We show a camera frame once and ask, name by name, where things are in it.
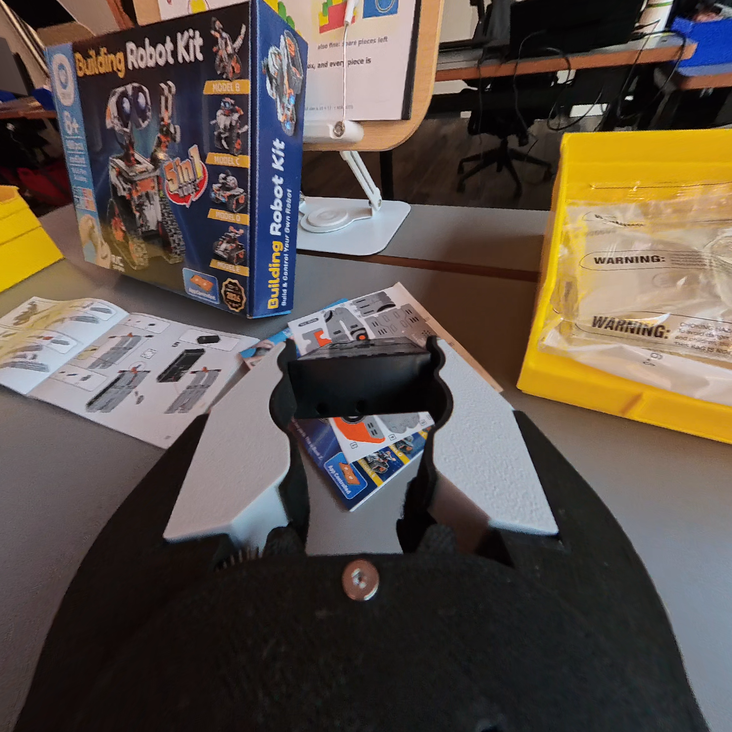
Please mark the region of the black battery box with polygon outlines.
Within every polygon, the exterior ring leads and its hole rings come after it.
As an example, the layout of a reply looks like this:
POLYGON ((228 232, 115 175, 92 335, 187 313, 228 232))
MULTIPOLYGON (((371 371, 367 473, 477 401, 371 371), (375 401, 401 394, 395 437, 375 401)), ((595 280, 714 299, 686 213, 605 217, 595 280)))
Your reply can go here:
POLYGON ((407 337, 329 343, 292 360, 293 351, 289 342, 287 366, 280 368, 297 419, 441 413, 438 373, 444 354, 436 337, 425 347, 407 337))

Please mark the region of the white tablet stand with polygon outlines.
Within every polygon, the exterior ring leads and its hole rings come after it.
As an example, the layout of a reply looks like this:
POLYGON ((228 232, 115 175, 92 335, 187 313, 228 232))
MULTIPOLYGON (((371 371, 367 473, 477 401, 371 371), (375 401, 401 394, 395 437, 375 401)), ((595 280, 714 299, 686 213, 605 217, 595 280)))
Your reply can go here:
POLYGON ((306 121, 305 143, 346 143, 340 156, 352 170, 367 198, 316 197, 300 194, 297 250, 368 256, 382 251, 410 212, 401 201, 383 201, 355 144, 364 130, 353 121, 306 121))

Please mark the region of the wooden background desk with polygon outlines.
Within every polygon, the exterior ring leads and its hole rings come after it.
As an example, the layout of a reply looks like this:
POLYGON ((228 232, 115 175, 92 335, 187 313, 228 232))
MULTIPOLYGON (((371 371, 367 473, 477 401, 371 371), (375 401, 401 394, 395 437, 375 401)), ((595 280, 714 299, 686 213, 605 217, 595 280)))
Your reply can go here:
POLYGON ((693 56, 697 43, 671 33, 645 37, 621 45, 598 48, 586 53, 522 59, 489 58, 479 66, 480 50, 444 51, 439 53, 436 82, 478 78, 510 77, 560 70, 628 67, 634 64, 659 64, 693 56))

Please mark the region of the black office chair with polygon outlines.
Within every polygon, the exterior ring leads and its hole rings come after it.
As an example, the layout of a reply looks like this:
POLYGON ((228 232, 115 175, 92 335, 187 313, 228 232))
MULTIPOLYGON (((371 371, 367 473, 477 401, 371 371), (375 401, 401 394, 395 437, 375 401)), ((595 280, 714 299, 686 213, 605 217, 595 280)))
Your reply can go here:
POLYGON ((489 134, 499 139, 499 145, 490 150, 464 157, 458 163, 457 191, 463 193, 466 181, 491 165, 497 172, 507 170, 515 182, 515 197, 520 197, 523 185, 514 162, 528 162, 543 169, 543 179, 550 180, 553 166, 526 151, 509 145, 514 136, 520 148, 528 145, 529 128, 537 119, 546 119, 553 102, 554 73, 519 74, 492 77, 487 80, 466 81, 475 92, 469 93, 475 102, 468 123, 470 135, 489 134))

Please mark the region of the grey desk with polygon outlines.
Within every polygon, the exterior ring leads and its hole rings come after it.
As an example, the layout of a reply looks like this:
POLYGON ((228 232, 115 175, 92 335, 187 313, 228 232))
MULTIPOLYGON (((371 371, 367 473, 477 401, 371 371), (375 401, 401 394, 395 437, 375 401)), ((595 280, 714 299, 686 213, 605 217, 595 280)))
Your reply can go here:
MULTIPOLYGON (((371 260, 300 254, 295 310, 397 282, 464 346, 622 525, 712 730, 730 730, 730 446, 520 392, 544 212, 417 206, 371 260)), ((160 450, 2 389, 2 730, 79 563, 160 450)))

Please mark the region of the open instruction booklet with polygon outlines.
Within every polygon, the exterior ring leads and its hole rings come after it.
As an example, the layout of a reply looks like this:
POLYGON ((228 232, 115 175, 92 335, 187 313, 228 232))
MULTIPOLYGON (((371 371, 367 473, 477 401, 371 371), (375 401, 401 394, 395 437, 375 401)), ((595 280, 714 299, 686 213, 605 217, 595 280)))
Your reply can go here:
POLYGON ((102 299, 33 297, 1 318, 1 383, 165 449, 257 342, 102 299))

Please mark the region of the blue robot kit box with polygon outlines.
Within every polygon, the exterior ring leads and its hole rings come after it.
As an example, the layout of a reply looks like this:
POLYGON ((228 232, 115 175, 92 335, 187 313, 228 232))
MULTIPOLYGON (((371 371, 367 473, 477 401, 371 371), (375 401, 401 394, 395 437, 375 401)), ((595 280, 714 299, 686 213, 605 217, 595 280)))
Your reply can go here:
POLYGON ((45 50, 86 261, 247 318, 294 306, 307 44, 266 2, 45 50))

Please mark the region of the yellow plastic bin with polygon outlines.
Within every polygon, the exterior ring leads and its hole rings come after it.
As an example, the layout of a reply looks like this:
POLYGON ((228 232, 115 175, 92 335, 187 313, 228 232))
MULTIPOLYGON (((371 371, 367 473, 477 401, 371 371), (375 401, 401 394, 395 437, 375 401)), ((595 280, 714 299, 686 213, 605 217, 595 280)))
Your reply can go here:
POLYGON ((539 336, 556 279, 559 227, 570 201, 613 192, 730 183, 731 131, 568 134, 544 237, 535 317, 517 386, 523 392, 730 444, 730 406, 686 397, 542 351, 539 336))
POLYGON ((1 292, 64 257, 13 186, 1 186, 1 292))

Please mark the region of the small blue booklet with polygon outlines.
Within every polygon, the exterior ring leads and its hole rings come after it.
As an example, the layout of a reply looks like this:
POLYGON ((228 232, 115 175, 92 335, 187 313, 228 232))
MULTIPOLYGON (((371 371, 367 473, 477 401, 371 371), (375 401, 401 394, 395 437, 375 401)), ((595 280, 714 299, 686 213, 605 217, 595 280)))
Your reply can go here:
POLYGON ((354 510, 419 457, 434 426, 402 438, 394 445, 379 449, 358 461, 346 462, 336 438, 326 435, 325 421, 328 418, 334 417, 294 417, 291 426, 316 467, 333 483, 335 493, 349 510, 354 510))

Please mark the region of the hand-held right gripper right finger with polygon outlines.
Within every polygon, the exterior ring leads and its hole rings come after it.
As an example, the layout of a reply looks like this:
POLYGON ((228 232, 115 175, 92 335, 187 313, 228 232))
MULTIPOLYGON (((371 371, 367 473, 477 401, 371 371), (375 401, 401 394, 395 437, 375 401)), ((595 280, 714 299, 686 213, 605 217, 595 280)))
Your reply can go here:
POLYGON ((463 552, 499 552, 499 531, 553 542, 559 527, 509 403, 440 337, 426 344, 422 395, 435 426, 398 520, 398 540, 416 551, 430 527, 454 532, 463 552))

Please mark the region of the clear plastic bags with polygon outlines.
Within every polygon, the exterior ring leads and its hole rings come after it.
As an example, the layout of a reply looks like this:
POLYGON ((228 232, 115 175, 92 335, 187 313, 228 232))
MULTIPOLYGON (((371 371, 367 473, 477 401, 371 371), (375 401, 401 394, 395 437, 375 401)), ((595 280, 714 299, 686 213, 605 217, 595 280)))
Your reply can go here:
POLYGON ((539 348, 730 406, 730 183, 570 201, 539 348))

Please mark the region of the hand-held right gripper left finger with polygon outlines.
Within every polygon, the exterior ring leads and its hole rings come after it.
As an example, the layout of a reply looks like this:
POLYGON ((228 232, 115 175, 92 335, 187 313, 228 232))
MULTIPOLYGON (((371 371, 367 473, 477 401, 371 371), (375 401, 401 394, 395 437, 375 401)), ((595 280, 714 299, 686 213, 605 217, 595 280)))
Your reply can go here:
POLYGON ((211 408, 164 530, 169 542, 227 535, 233 544, 264 544, 291 525, 306 543, 307 479, 288 425, 297 401, 288 365, 292 340, 264 358, 211 408))

